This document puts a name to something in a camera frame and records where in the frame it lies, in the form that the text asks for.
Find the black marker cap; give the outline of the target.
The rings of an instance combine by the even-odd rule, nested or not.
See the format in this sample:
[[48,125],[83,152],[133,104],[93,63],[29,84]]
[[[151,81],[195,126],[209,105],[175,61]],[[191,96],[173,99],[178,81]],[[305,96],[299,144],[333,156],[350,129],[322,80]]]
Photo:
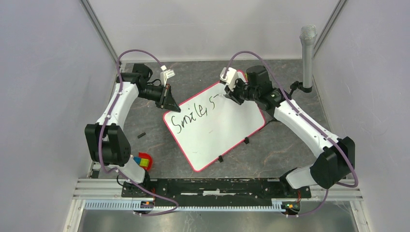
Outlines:
[[145,135],[146,135],[146,133],[143,132],[143,133],[139,134],[139,135],[137,136],[137,138],[140,139],[141,137],[143,137],[143,136],[145,136]]

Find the pink framed whiteboard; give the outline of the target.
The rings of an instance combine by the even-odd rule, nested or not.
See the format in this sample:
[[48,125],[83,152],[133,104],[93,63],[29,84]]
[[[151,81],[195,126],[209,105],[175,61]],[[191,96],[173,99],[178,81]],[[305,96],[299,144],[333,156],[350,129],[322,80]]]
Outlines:
[[224,85],[216,82],[168,111],[163,121],[191,168],[200,172],[261,129],[266,119],[257,104],[238,105],[218,96]]

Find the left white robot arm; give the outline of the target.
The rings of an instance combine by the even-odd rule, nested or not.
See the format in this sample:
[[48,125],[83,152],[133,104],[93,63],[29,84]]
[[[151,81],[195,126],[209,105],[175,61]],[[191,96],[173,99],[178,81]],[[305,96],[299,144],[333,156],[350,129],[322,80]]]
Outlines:
[[116,78],[115,91],[104,113],[94,124],[85,127],[85,137],[91,160],[100,163],[107,173],[117,172],[140,197],[148,196],[152,184],[145,180],[147,171],[132,158],[131,145],[123,132],[125,119],[137,98],[153,101],[160,109],[180,112],[167,80],[175,75],[172,69],[161,67],[159,84],[151,81],[153,71],[145,64],[135,63],[131,72]]

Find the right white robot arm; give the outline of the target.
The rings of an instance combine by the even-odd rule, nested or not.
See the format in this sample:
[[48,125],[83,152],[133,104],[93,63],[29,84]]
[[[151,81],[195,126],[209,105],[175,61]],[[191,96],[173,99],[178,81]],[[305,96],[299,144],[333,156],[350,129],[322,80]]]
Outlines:
[[287,92],[275,88],[265,66],[252,66],[246,71],[247,81],[233,68],[223,68],[220,83],[225,85],[225,96],[242,105],[255,102],[259,109],[286,125],[312,151],[316,161],[303,168],[295,168],[282,177],[279,191],[292,197],[299,188],[318,185],[329,189],[340,184],[355,166],[355,143],[350,137],[340,138],[327,131],[305,111]]

